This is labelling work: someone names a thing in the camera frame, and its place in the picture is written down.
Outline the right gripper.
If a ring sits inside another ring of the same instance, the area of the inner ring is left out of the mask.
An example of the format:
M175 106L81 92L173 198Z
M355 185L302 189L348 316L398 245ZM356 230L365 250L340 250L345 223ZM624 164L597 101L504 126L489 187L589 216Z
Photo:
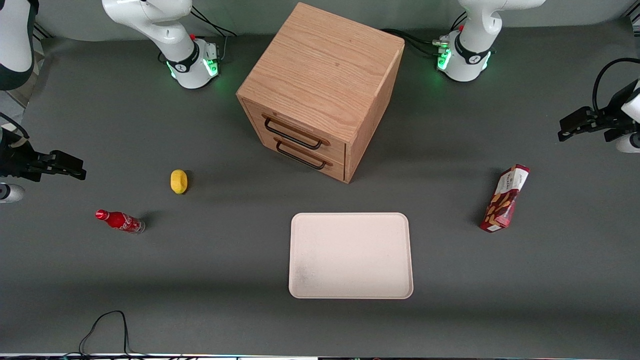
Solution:
M83 161L61 150L50 151L47 161L41 161L41 153L34 150L29 136L12 131L1 132L0 177L23 178L39 182L43 174L60 174L80 181L86 180Z

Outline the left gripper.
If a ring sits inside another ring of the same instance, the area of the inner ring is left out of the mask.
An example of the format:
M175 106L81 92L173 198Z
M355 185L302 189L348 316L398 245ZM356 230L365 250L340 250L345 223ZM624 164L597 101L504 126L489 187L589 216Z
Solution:
M614 142L623 136L639 133L639 81L627 84L615 92L609 103L601 110L605 117L604 139ZM558 141L564 142L583 133L601 132L602 127L594 122L597 112L583 106L560 119Z

